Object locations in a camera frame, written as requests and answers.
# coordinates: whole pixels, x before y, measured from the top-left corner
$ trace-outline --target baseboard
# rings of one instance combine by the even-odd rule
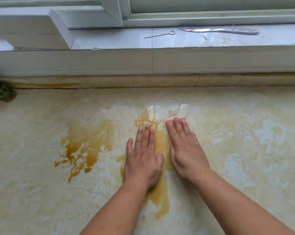
[[[295,73],[205,75],[0,77],[12,88],[121,88],[182,86],[295,86]]]

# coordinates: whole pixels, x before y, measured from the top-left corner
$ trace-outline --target pink sponge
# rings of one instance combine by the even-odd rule
[[[172,123],[173,123],[173,120],[167,120],[167,121],[166,121],[166,126],[167,126],[167,127],[168,127],[168,123],[169,123],[169,122],[172,122]]]

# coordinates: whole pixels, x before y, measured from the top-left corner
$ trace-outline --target forearm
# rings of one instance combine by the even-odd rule
[[[295,234],[212,170],[196,179],[196,187],[226,235]]]
[[[99,210],[80,235],[131,235],[143,205],[147,188],[127,180]]]

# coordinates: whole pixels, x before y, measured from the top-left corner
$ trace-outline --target left hand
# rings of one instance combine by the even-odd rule
[[[124,180],[134,180],[145,186],[146,190],[157,184],[164,164],[164,152],[159,151],[155,157],[155,131],[150,124],[138,129],[134,150],[133,139],[127,142]]]

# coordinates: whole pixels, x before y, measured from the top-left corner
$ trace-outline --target metal hook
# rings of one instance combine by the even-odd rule
[[[171,33],[167,33],[167,34],[159,34],[159,35],[153,35],[153,36],[149,36],[149,37],[144,37],[144,39],[147,38],[153,38],[153,37],[157,37],[157,36],[162,36],[162,35],[174,35],[176,32],[174,32],[173,30],[170,31]]]

